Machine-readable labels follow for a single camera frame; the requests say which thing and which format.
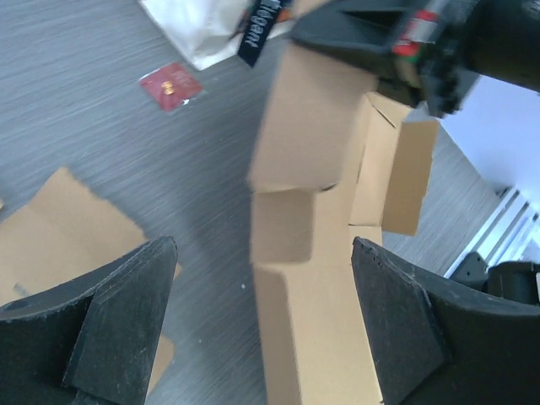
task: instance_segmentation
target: red packet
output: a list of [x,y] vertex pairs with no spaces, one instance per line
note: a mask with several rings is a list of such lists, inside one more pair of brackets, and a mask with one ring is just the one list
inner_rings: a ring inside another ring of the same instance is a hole
[[165,111],[173,111],[203,89],[193,75],[177,62],[144,76],[140,82]]

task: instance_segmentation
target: flattened cardboard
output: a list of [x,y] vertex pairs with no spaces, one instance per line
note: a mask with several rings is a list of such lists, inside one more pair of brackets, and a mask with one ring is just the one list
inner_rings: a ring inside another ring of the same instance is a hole
[[262,122],[251,188],[282,192],[336,186],[348,141],[358,129],[363,94],[375,85],[370,73],[289,45]]
[[376,405],[381,393],[350,265],[256,265],[269,405]]
[[439,123],[409,121],[410,108],[377,93],[367,100],[371,111],[351,224],[414,235]]
[[[144,242],[135,223],[61,168],[0,224],[0,305],[54,288]],[[173,355],[174,345],[162,337],[148,392]]]

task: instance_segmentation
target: brown cardboard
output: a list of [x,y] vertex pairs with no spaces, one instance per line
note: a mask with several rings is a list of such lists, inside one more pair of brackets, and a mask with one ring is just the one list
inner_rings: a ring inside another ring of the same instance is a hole
[[409,121],[410,108],[380,94],[366,98],[371,107],[369,129],[351,224],[382,225],[386,231],[414,235],[439,123]]
[[374,75],[298,46],[283,54],[249,174],[269,405],[382,400],[352,241],[415,232],[437,123],[409,121],[375,86]]
[[350,265],[273,265],[254,275],[268,404],[378,404]]
[[251,164],[252,189],[319,191],[336,186],[348,141],[358,130],[363,94],[375,84],[372,74],[289,45],[262,123],[265,135],[258,138]]
[[[144,241],[135,223],[61,168],[0,224],[0,305],[90,272]],[[173,355],[174,345],[162,337],[148,391]]]
[[364,151],[364,132],[356,127],[350,133],[341,180],[331,190],[253,194],[251,260],[254,263],[350,264],[348,220]]

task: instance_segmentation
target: cardboard flap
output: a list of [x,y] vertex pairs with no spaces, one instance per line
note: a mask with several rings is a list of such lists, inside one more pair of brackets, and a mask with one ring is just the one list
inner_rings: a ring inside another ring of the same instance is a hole
[[369,120],[350,223],[380,226],[399,134],[397,129],[373,108],[369,113]]
[[268,403],[380,403],[350,266],[256,267],[255,285]]
[[363,95],[375,82],[370,73],[290,45],[253,155],[252,190],[320,191],[336,186]]
[[438,133],[439,122],[435,119],[402,124],[386,195],[384,230],[416,234]]

